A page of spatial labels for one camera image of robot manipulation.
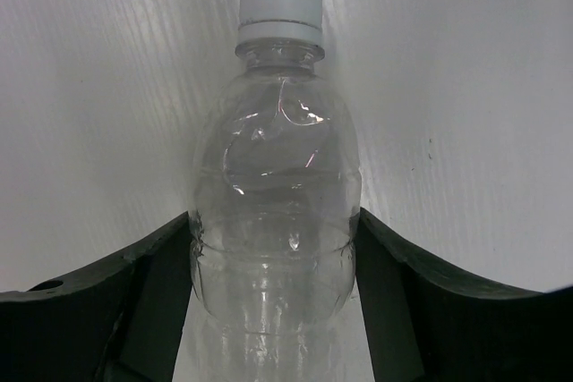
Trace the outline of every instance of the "clear plastic bottle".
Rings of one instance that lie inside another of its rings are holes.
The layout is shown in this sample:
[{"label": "clear plastic bottle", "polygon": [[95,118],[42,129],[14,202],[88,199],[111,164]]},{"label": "clear plastic bottle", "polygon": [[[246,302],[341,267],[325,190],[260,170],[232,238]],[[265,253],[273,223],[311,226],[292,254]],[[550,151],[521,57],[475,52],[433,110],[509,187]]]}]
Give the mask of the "clear plastic bottle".
[{"label": "clear plastic bottle", "polygon": [[322,0],[241,0],[246,71],[215,102],[194,158],[193,287],[220,323],[305,330],[355,278],[361,175],[346,105],[313,71]]}]

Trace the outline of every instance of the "white backdrop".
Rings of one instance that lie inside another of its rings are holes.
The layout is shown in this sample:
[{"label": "white backdrop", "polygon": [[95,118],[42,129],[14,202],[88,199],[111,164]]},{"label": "white backdrop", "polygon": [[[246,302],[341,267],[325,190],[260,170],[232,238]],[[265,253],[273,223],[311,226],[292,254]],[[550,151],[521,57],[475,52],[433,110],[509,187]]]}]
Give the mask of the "white backdrop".
[{"label": "white backdrop", "polygon": [[[363,205],[443,258],[573,282],[573,0],[324,0]],[[237,73],[238,0],[0,0],[0,290],[185,210],[196,132]]]}]

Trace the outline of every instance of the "black holder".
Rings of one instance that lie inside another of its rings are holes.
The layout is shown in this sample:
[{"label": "black holder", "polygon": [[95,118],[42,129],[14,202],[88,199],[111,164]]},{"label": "black holder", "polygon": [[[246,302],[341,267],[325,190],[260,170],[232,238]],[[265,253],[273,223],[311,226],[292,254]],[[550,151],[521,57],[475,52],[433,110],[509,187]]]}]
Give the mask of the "black holder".
[{"label": "black holder", "polygon": [[[190,243],[182,214],[84,268],[0,293],[0,380],[171,380]],[[573,381],[573,287],[535,293],[473,275],[364,209],[355,243],[377,382]]]}]

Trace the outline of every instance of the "white wall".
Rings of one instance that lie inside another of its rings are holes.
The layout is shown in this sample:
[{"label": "white wall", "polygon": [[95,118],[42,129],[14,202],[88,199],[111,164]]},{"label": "white wall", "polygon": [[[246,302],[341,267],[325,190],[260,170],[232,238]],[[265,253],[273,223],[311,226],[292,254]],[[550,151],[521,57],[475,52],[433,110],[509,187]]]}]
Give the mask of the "white wall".
[{"label": "white wall", "polygon": [[[363,205],[509,284],[573,282],[573,0],[324,0]],[[185,210],[238,0],[0,0],[0,290]]]}]

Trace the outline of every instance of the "bottle cap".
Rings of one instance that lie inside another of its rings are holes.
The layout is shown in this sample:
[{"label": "bottle cap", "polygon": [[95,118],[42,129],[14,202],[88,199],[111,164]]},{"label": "bottle cap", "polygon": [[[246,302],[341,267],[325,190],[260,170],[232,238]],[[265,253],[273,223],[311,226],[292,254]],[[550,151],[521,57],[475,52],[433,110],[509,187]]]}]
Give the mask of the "bottle cap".
[{"label": "bottle cap", "polygon": [[241,0],[237,45],[289,38],[322,47],[322,0]]}]

